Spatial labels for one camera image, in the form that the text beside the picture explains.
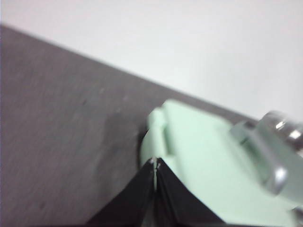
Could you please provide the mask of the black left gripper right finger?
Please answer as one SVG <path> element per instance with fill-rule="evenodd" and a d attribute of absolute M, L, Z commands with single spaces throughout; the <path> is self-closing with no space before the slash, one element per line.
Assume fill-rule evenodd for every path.
<path fill-rule="evenodd" d="M 225 222 L 194 196 L 162 158 L 157 159 L 157 193 L 169 227 L 224 227 Z"/>

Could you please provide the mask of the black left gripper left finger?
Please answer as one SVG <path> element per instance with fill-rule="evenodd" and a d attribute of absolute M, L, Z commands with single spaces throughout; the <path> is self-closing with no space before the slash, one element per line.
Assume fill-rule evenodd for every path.
<path fill-rule="evenodd" d="M 89 227 L 139 227 L 154 194 L 154 159 L 148 159 L 126 187 L 89 221 Z"/>

